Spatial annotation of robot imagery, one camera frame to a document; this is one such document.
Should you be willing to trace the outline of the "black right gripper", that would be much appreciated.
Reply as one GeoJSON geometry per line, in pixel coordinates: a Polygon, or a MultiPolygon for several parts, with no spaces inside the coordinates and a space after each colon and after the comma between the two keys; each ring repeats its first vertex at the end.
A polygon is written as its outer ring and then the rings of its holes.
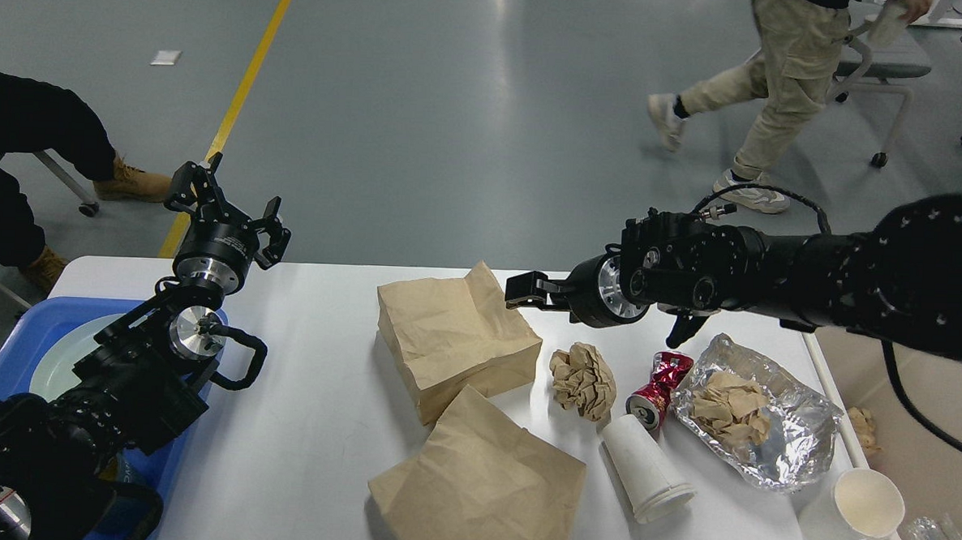
{"type": "Polygon", "coordinates": [[[569,312],[569,321],[596,329],[633,324],[646,317],[648,306],[625,297],[621,286],[621,257],[605,254],[579,264],[568,278],[549,278],[533,270],[508,278],[505,306],[569,312]]]}

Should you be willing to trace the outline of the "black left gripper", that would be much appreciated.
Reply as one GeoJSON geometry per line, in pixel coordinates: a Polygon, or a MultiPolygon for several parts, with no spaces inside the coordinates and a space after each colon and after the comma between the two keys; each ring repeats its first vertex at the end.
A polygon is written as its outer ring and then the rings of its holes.
{"type": "Polygon", "coordinates": [[[222,158],[222,152],[215,152],[204,163],[181,165],[170,179],[162,205],[193,219],[174,257],[174,275],[180,280],[209,280],[232,295],[243,288],[252,260],[267,271],[281,262],[291,232],[279,216],[281,197],[271,198],[264,215],[250,221],[249,229],[215,222],[229,218],[224,193],[216,181],[222,158]],[[268,236],[267,245],[259,244],[261,234],[268,236]]]}

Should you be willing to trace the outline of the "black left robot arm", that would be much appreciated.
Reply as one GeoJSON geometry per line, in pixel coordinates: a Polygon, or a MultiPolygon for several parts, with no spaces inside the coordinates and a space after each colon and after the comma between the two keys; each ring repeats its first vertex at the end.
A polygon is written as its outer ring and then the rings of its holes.
{"type": "Polygon", "coordinates": [[[291,238],[281,198],[250,217],[216,181],[222,152],[185,162],[164,205],[190,226],[154,294],[95,334],[73,365],[79,382],[55,400],[16,393],[0,400],[0,540],[83,540],[119,501],[144,508],[121,540],[147,540],[164,511],[150,486],[106,470],[126,449],[160,451],[191,428],[208,403],[205,384],[242,390],[267,358],[262,339],[223,323],[224,298],[252,264],[284,257],[291,238]]]}

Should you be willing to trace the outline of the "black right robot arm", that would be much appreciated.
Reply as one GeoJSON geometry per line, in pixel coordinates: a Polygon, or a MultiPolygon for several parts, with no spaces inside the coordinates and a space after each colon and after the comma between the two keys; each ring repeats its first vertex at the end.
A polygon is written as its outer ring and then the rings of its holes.
{"type": "Polygon", "coordinates": [[[690,212],[651,208],[621,240],[566,278],[511,276],[505,305],[568,312],[593,328],[631,324],[652,306],[675,316],[678,348],[717,311],[749,311],[804,333],[841,327],[883,343],[889,383],[919,425],[962,452],[962,442],[909,400],[893,345],[962,362],[962,195],[890,211],[873,231],[833,234],[822,208],[815,235],[771,236],[714,225],[734,211],[714,192],[690,212]]]}

